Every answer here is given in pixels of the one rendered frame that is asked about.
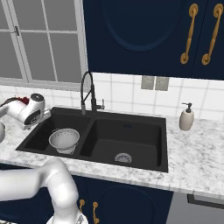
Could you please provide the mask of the white colander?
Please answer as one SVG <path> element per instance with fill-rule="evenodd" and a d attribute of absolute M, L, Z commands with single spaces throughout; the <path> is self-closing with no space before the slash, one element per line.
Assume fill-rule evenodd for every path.
<path fill-rule="evenodd" d="M 76 129 L 56 129 L 49 136 L 49 144 L 61 154 L 73 154 L 80 140 Z"/>

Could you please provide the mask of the black spring faucet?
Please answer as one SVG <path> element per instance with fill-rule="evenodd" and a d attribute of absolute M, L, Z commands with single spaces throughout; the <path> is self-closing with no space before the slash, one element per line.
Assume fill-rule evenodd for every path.
<path fill-rule="evenodd" d="M 86 96 L 83 95 L 84 93 L 84 81 L 85 78 L 87 77 L 87 75 L 89 75 L 90 77 L 90 90 L 87 93 Z M 95 98 L 95 85 L 94 85 L 94 79 L 93 79 L 93 75 L 91 72 L 86 71 L 81 79 L 81 84 L 80 84 L 80 105 L 81 105 L 81 113 L 83 115 L 86 114 L 86 104 L 85 104 L 85 100 L 88 98 L 88 96 L 91 95 L 91 110 L 92 113 L 95 114 L 97 112 L 98 109 L 105 109 L 105 105 L 104 103 L 102 103 L 101 105 L 97 104 L 96 98 Z"/>

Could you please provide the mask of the black double sink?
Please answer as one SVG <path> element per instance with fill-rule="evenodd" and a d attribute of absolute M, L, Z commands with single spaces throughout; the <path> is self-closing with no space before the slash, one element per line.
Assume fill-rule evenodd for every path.
<path fill-rule="evenodd" d="M 140 115 L 88 111 L 79 109 L 51 109 L 50 118 L 40 123 L 17 147 L 19 151 L 58 157 L 49 144 L 49 136 L 56 129 L 75 129 L 80 140 L 69 157 L 110 165 L 121 165 L 149 171 L 167 172 L 168 155 L 166 120 Z M 132 162 L 116 162 L 118 153 L 128 153 Z"/>

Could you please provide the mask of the silver sink drain strainer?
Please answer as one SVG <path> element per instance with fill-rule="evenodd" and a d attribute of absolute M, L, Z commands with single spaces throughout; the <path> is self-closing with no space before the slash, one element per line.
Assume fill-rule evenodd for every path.
<path fill-rule="evenodd" d="M 132 162 L 132 157 L 128 153 L 124 153 L 124 152 L 123 153 L 118 153 L 115 156 L 115 161 L 130 164 Z"/>

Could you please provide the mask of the white framed window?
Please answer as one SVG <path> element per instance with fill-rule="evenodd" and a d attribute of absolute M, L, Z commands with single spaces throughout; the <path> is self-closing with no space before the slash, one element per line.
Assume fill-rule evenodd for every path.
<path fill-rule="evenodd" d="M 78 91 L 87 70 L 81 0 L 0 0 L 0 85 Z"/>

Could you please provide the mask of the beige soap dispenser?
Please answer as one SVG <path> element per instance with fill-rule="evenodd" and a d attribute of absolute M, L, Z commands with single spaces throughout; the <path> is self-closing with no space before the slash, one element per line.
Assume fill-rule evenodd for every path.
<path fill-rule="evenodd" d="M 179 128 L 183 131 L 188 131 L 193 126 L 194 112 L 190 102 L 185 103 L 185 105 L 187 108 L 181 112 L 179 118 Z"/>

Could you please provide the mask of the grey dishwasher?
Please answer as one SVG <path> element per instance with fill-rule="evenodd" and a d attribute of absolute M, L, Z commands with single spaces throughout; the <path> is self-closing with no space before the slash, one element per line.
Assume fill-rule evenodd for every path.
<path fill-rule="evenodd" d="M 166 224 L 224 224 L 224 209 L 189 204 L 187 195 L 175 192 Z M 224 199 L 194 195 L 196 200 L 224 205 Z"/>

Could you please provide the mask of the grey wall outlet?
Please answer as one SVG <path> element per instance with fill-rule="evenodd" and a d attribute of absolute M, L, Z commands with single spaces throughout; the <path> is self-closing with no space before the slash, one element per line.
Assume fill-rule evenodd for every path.
<path fill-rule="evenodd" d="M 152 90 L 154 88 L 154 76 L 142 76 L 141 89 Z"/>
<path fill-rule="evenodd" d="M 167 91 L 169 87 L 169 77 L 157 77 L 155 89 L 158 91 Z"/>

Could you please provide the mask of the navy wall cupboard door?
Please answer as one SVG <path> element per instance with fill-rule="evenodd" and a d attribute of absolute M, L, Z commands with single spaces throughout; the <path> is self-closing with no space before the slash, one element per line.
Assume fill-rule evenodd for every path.
<path fill-rule="evenodd" d="M 199 35 L 199 43 L 195 56 L 192 77 L 195 79 L 224 80 L 224 11 L 220 18 L 219 32 L 211 56 L 210 63 L 204 66 L 201 62 L 205 53 L 208 53 L 210 41 L 213 35 L 216 18 L 214 17 L 214 6 L 223 4 L 224 0 L 208 0 L 205 16 Z"/>
<path fill-rule="evenodd" d="M 180 62 L 199 6 L 189 60 Z M 189 77 L 207 0 L 83 0 L 88 69 L 97 73 Z"/>

